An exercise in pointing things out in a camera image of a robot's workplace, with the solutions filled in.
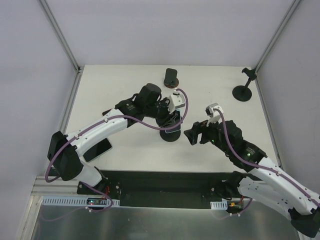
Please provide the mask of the light blue case phone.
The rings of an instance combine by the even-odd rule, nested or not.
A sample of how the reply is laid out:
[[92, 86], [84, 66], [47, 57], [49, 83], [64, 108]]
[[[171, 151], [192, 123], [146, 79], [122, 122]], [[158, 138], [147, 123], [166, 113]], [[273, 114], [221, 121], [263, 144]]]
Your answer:
[[164, 122], [162, 127], [165, 128], [165, 129], [171, 128], [173, 126], [176, 126], [176, 127], [172, 128], [172, 129], [169, 129], [169, 130], [165, 130], [164, 133], [165, 134], [171, 134], [171, 133], [180, 131], [181, 130], [181, 124], [178, 125], [178, 123], [180, 122], [181, 118], [182, 118], [181, 117], [181, 111], [179, 109], [175, 110], [173, 113], [171, 113], [168, 116], [168, 119]]

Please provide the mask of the black round base phone stand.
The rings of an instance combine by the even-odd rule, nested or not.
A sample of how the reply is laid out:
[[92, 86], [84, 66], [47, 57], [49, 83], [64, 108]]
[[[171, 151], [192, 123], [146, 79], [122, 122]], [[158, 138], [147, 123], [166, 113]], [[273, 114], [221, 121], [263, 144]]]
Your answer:
[[[179, 111], [173, 112], [169, 118], [160, 125], [161, 128], [169, 128], [176, 125], [181, 120], [181, 115]], [[165, 142], [175, 142], [181, 136], [181, 124], [171, 130], [160, 130], [159, 131], [160, 137]]]

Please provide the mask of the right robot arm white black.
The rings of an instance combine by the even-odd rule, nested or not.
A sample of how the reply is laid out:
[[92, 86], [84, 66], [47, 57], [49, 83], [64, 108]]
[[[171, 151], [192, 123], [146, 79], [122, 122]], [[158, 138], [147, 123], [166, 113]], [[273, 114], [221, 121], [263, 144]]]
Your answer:
[[225, 184], [228, 196], [234, 198], [241, 194], [261, 202], [290, 220], [301, 234], [316, 237], [320, 231], [320, 195], [278, 167], [259, 147], [246, 141], [232, 120], [195, 122], [184, 135], [191, 145], [213, 144], [235, 166], [264, 182], [259, 184], [236, 173], [235, 179]]

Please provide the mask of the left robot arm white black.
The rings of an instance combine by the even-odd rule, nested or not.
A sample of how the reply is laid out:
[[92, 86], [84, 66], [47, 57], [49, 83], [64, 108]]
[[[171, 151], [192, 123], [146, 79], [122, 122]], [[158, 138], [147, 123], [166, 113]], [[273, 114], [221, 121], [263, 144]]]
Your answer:
[[106, 188], [104, 176], [96, 167], [81, 160], [84, 154], [135, 123], [174, 133], [186, 117], [180, 114], [180, 109], [188, 107], [188, 97], [182, 89], [176, 88], [168, 97], [162, 97], [162, 90], [157, 85], [144, 85], [138, 93], [103, 112], [102, 117], [90, 125], [67, 134], [54, 133], [47, 154], [46, 182], [54, 181], [49, 179], [50, 169], [54, 168], [63, 181], [75, 179], [87, 184], [94, 194], [102, 194]]

